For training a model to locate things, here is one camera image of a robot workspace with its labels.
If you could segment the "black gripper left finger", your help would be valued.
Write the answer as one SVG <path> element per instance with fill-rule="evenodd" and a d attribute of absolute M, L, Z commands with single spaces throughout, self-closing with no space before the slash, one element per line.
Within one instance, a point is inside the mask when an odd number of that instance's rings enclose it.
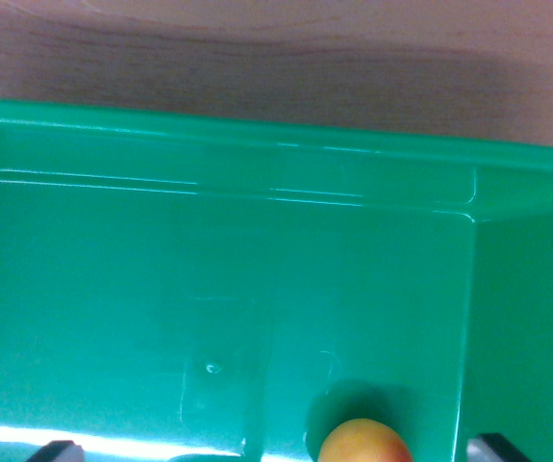
<path fill-rule="evenodd" d="M 84 449 L 71 440 L 51 441 L 34 452 L 26 462 L 84 462 Z"/>

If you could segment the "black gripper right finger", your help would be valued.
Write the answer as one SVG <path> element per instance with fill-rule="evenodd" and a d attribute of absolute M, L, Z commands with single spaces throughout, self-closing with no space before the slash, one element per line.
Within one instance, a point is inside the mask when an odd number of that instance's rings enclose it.
<path fill-rule="evenodd" d="M 530 458 L 500 433 L 483 433 L 468 440 L 467 462 L 530 462 Z"/>

